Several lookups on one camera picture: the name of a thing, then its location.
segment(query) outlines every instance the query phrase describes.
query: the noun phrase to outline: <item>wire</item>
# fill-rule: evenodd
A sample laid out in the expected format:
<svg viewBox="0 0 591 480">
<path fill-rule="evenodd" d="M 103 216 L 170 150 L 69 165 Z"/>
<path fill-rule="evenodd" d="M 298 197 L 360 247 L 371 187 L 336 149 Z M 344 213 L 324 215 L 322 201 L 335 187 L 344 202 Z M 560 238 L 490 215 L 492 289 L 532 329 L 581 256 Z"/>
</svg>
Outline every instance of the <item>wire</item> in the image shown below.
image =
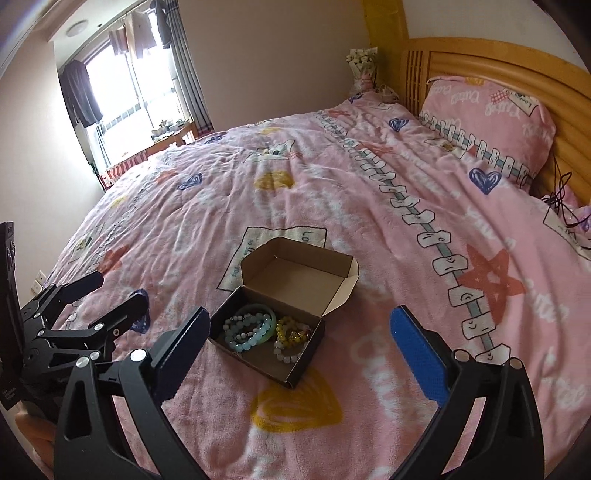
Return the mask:
<svg viewBox="0 0 591 480">
<path fill-rule="evenodd" d="M 587 220 L 589 220 L 591 218 L 591 213 L 589 215 L 587 215 L 583 220 L 579 220 L 579 218 L 569 208 L 569 206 L 564 203 L 563 200 L 564 200 L 564 197 L 566 196 L 566 185 L 569 182 L 569 180 L 572 178 L 573 173 L 570 171 L 570 172 L 563 174 L 560 171 L 560 167 L 558 166 L 558 162 L 556 161 L 556 156 L 554 154 L 552 154 L 552 156 L 554 158 L 554 191 L 552 193 L 550 193 L 550 195 L 548 195 L 547 198 L 543 199 L 542 202 L 544 202 L 546 205 L 548 205 L 548 208 L 552 209 L 554 211 L 554 213 L 556 213 L 559 216 L 562 216 L 562 220 L 563 220 L 566 228 L 575 228 L 575 227 L 585 223 Z M 556 179 L 557 178 L 558 178 L 558 189 L 556 188 Z M 565 210 L 568 211 L 571 218 L 575 218 L 575 220 L 576 220 L 575 223 L 569 223 L 569 221 L 566 219 L 566 214 L 564 212 Z M 591 250 L 591 248 L 584 247 L 583 245 L 580 245 L 580 247 L 585 250 Z"/>
</svg>

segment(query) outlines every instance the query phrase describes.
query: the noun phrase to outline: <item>electrical outlet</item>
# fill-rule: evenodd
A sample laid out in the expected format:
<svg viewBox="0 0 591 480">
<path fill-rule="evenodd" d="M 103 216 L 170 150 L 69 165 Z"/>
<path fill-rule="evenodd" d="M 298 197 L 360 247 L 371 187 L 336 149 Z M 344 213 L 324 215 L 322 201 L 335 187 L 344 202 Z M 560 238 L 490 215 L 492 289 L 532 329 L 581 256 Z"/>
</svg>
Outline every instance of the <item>electrical outlet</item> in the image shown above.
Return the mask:
<svg viewBox="0 0 591 480">
<path fill-rule="evenodd" d="M 45 275 L 41 270 L 39 271 L 39 273 L 37 274 L 37 276 L 35 277 L 35 280 L 37 280 L 37 283 L 43 285 L 45 283 L 45 281 L 47 280 L 47 275 Z"/>
<path fill-rule="evenodd" d="M 41 286 L 41 284 L 37 280 L 33 280 L 33 286 L 31 287 L 33 293 L 35 295 L 39 295 L 42 289 L 43 287 Z"/>
</svg>

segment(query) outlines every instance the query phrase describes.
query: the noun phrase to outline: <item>white beaded bracelet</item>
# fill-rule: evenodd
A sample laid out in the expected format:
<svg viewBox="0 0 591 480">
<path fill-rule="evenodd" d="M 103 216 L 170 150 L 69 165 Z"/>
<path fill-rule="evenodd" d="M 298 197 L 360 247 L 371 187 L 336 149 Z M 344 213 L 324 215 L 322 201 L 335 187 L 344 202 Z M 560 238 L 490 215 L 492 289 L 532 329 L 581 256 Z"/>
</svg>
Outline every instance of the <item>white beaded bracelet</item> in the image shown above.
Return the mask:
<svg viewBox="0 0 591 480">
<path fill-rule="evenodd" d="M 304 352 L 304 350 L 308 346 L 308 343 L 309 342 L 304 343 L 304 346 L 300 350 L 300 353 L 298 353 L 296 355 L 283 355 L 282 350 L 285 348 L 285 345 L 283 345 L 283 343 L 281 343 L 279 340 L 277 340 L 275 342 L 275 345 L 273 348 L 273 353 L 277 356 L 277 359 L 280 362 L 283 362 L 285 364 L 294 364 L 300 359 L 301 354 Z"/>
</svg>

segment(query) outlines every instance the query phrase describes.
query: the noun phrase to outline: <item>hanging clothes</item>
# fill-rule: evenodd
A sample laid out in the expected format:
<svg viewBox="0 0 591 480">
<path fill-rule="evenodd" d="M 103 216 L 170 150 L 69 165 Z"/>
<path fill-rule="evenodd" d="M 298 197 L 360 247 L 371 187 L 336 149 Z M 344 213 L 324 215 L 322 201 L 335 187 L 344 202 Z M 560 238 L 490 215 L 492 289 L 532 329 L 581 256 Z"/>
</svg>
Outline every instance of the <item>hanging clothes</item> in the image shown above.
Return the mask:
<svg viewBox="0 0 591 480">
<path fill-rule="evenodd" d="M 72 127 L 81 123 L 86 128 L 100 122 L 103 114 L 92 91 L 86 65 L 72 60 L 64 67 L 59 79 Z"/>
<path fill-rule="evenodd" d="M 143 59 L 144 50 L 156 46 L 148 14 L 131 12 L 125 17 L 127 45 L 133 59 Z"/>
<path fill-rule="evenodd" d="M 166 23 L 166 6 L 163 0 L 152 0 L 150 8 L 154 8 L 156 11 L 156 24 L 158 25 L 158 35 L 162 40 L 162 48 L 170 48 L 170 44 L 173 41 L 173 33 L 170 27 Z"/>
<path fill-rule="evenodd" d="M 111 30 L 109 32 L 109 41 L 111 42 L 111 46 L 113 47 L 113 52 L 115 55 L 121 55 L 129 52 L 125 27 L 118 28 L 117 30 Z"/>
</svg>

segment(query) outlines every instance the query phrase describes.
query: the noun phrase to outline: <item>red striped cloth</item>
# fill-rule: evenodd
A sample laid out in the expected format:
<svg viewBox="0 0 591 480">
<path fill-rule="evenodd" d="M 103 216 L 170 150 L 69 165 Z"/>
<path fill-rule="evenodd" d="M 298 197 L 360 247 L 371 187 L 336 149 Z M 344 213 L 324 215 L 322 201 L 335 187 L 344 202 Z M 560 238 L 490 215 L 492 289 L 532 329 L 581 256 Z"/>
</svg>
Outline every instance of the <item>red striped cloth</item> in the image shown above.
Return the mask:
<svg viewBox="0 0 591 480">
<path fill-rule="evenodd" d="M 148 160 L 148 157 L 145 151 L 142 151 L 109 168 L 106 172 L 100 175 L 104 182 L 105 189 L 110 189 L 115 184 L 115 182 L 119 180 L 121 175 L 123 175 L 131 167 L 134 165 L 139 165 L 146 160 Z"/>
</svg>

